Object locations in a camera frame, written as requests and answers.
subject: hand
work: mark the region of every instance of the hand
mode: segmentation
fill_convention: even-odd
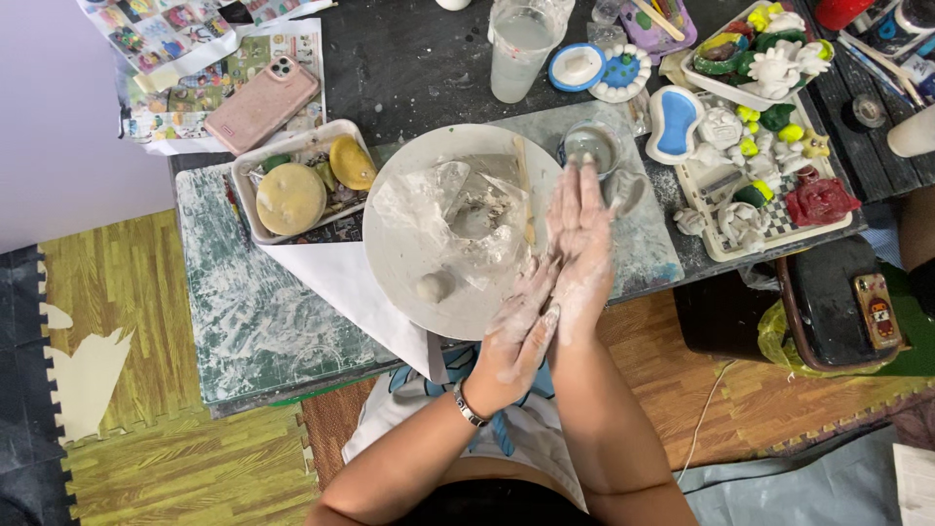
[[[546,214],[549,254],[563,264],[553,300],[562,308],[559,345],[593,337],[613,286],[611,221],[619,203],[604,206],[594,158],[586,153],[583,161],[579,172],[576,159],[568,159]]]
[[[467,407],[475,415],[489,419],[532,387],[558,326],[558,305],[539,315],[558,272],[557,260],[540,262],[532,256],[529,268],[516,279],[513,295],[487,326],[481,355],[461,386]]]

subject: cable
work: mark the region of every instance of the cable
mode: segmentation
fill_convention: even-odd
[[[714,381],[714,387],[711,388],[711,394],[708,395],[708,401],[704,404],[704,409],[701,410],[701,418],[698,419],[698,425],[695,426],[695,435],[692,437],[692,448],[688,450],[688,460],[685,461],[685,467],[682,468],[682,473],[679,474],[679,479],[675,481],[676,484],[682,482],[682,477],[685,476],[685,471],[688,470],[688,464],[692,461],[692,455],[695,454],[695,445],[698,443],[698,430],[701,429],[701,422],[704,421],[704,416],[708,413],[708,406],[711,405],[711,399],[714,398],[714,391],[717,390],[717,385],[721,383],[721,378],[724,378],[724,373],[727,372],[727,369],[731,365],[737,363],[737,360],[732,360],[728,363],[720,374],[717,376],[717,380]]]

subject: white wall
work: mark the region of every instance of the white wall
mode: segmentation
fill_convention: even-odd
[[[174,207],[166,157],[117,139],[110,45],[77,2],[3,10],[0,254]]]

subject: smartphone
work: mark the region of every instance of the smartphone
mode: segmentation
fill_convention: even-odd
[[[266,142],[320,90],[294,57],[280,55],[205,119],[205,129],[234,155]]]
[[[902,333],[896,323],[884,276],[857,276],[854,278],[854,290],[873,348],[880,350],[902,345]]]

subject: yellow plastic bag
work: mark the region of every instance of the yellow plastic bag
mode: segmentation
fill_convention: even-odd
[[[785,330],[787,327],[783,301],[776,301],[776,304],[763,313],[763,317],[760,318],[760,323],[757,326],[759,329],[759,337],[756,339],[756,342],[759,343],[760,352],[763,353],[763,356],[792,373],[801,376],[810,376],[812,378],[830,378],[832,376],[841,376],[844,374],[876,373],[886,365],[882,363],[862,369],[837,371],[834,373],[816,371],[805,365],[802,358],[798,356],[796,342],[792,339],[792,335],[790,334],[788,338],[785,338]]]

